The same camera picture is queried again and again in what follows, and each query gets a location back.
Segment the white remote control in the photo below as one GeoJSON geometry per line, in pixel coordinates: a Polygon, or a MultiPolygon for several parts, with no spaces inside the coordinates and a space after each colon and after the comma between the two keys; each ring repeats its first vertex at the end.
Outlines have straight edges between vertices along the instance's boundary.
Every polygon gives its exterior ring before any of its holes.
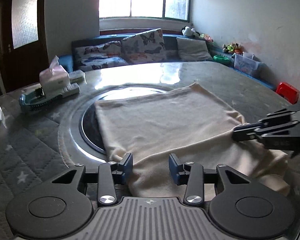
{"type": "Polygon", "coordinates": [[[62,98],[66,98],[79,93],[80,93],[79,85],[77,83],[72,83],[62,89],[61,95],[62,98]]]}

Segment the right butterfly pillow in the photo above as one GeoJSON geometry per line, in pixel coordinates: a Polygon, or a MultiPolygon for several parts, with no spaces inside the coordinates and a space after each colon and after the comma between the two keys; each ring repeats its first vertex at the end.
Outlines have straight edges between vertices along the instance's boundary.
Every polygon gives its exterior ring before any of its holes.
{"type": "Polygon", "coordinates": [[[131,64],[164,62],[167,60],[162,29],[153,29],[125,37],[121,41],[125,60],[131,64]]]}

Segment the dark wooden door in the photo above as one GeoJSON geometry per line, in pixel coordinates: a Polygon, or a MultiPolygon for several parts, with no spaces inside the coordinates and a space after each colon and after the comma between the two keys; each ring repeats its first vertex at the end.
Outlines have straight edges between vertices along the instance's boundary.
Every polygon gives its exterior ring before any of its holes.
{"type": "Polygon", "coordinates": [[[45,0],[0,0],[0,75],[7,92],[37,83],[49,66],[45,0]]]}

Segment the cream beige garment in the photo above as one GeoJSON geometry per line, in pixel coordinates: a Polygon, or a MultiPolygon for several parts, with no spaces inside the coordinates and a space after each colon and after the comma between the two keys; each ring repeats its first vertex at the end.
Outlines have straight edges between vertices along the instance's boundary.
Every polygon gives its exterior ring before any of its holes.
{"type": "Polygon", "coordinates": [[[180,161],[192,161],[204,168],[228,165],[263,185],[289,194],[284,181],[287,155],[267,150],[257,141],[234,142],[233,129],[245,123],[244,116],[197,83],[174,89],[170,96],[169,124],[163,151],[134,161],[128,187],[135,197],[182,197],[184,186],[173,182],[168,168],[169,155],[180,161]]]}

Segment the teal black basket tool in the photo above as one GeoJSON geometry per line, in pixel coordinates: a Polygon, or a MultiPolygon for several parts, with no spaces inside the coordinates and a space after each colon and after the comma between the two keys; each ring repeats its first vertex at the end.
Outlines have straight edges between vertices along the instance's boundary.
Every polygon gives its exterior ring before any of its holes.
{"type": "Polygon", "coordinates": [[[62,98],[61,93],[47,97],[42,88],[37,88],[29,94],[22,93],[19,97],[19,105],[23,113],[30,113],[50,107],[62,98]]]}

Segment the round black induction plate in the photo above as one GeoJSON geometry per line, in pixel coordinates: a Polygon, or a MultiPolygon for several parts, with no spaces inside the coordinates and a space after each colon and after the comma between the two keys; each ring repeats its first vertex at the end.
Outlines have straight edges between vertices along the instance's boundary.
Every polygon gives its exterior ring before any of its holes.
{"type": "Polygon", "coordinates": [[[124,84],[84,96],[60,125],[64,155],[74,164],[97,167],[121,161],[132,153],[134,161],[162,152],[168,125],[170,87],[124,84]]]}

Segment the left butterfly pillow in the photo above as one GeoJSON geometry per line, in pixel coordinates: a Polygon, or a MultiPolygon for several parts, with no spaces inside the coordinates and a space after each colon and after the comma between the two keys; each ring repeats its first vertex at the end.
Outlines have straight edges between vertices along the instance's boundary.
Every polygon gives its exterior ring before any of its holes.
{"type": "Polygon", "coordinates": [[[120,41],[77,47],[74,49],[74,61],[77,69],[83,72],[129,65],[121,56],[120,41]]]}

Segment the grey quilted star tablecloth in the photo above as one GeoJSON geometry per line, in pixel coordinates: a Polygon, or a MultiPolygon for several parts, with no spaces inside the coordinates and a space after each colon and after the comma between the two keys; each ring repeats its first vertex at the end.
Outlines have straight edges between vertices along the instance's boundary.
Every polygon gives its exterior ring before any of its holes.
{"type": "Polygon", "coordinates": [[[260,176],[285,164],[285,181],[300,210],[300,158],[267,152],[255,141],[233,142],[231,129],[254,122],[288,102],[271,89],[213,62],[152,63],[87,72],[81,93],[36,114],[23,114],[20,90],[0,96],[6,123],[0,124],[0,239],[12,235],[8,202],[64,171],[80,155],[70,142],[70,124],[89,106],[96,112],[106,155],[130,152],[136,196],[181,195],[166,171],[168,154],[208,167],[225,163],[260,176]]]}

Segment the red plastic stool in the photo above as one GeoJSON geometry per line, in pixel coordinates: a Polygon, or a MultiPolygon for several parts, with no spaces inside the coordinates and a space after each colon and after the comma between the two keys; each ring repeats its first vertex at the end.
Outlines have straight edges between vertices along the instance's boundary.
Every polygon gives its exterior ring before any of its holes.
{"type": "Polygon", "coordinates": [[[300,91],[286,82],[281,82],[277,86],[276,94],[279,94],[291,104],[296,104],[300,96],[300,91]]]}

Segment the grey cushion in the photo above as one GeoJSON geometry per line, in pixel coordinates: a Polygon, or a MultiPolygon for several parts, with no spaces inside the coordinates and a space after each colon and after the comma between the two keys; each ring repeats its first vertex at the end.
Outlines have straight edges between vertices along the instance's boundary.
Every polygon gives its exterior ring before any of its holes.
{"type": "Polygon", "coordinates": [[[182,61],[212,61],[206,42],[177,37],[178,55],[182,61]]]}

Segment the stuffed toys pile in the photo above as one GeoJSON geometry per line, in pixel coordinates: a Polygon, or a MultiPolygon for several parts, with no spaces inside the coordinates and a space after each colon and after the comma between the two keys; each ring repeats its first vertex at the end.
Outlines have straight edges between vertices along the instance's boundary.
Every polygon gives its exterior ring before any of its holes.
{"type": "Polygon", "coordinates": [[[223,44],[222,45],[223,53],[228,54],[243,54],[243,47],[239,43],[223,44]]]}

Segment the clear plastic storage box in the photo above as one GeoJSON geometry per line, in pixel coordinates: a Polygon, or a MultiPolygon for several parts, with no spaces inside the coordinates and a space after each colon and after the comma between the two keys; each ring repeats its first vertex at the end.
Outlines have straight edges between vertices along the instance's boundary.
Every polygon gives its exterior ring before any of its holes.
{"type": "Polygon", "coordinates": [[[234,55],[234,68],[252,77],[259,77],[263,63],[240,54],[234,55]]]}

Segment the white tissue box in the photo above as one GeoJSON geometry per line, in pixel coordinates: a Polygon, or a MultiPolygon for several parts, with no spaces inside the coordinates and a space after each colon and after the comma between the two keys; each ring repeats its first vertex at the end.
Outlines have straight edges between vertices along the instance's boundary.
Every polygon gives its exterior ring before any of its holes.
{"type": "Polygon", "coordinates": [[[51,96],[70,85],[69,73],[59,64],[59,57],[55,56],[49,68],[39,74],[39,82],[45,96],[51,96]]]}

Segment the butterfly pillow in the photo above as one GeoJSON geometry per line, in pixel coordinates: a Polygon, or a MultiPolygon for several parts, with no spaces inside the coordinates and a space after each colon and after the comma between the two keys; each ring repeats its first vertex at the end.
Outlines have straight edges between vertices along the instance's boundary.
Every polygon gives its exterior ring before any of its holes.
{"type": "Polygon", "coordinates": [[[74,49],[74,61],[77,69],[83,72],[129,65],[121,56],[120,41],[77,47],[74,49]]]}
{"type": "Polygon", "coordinates": [[[121,41],[125,60],[131,64],[164,62],[167,60],[162,29],[153,29],[125,37],[121,41]]]}

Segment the panda plush toy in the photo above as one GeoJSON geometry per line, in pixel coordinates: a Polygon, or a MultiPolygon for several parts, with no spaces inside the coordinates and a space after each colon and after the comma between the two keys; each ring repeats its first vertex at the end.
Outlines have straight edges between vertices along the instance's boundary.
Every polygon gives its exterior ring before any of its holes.
{"type": "Polygon", "coordinates": [[[199,38],[200,33],[198,33],[194,28],[190,28],[189,26],[183,27],[181,33],[188,38],[199,38]]]}

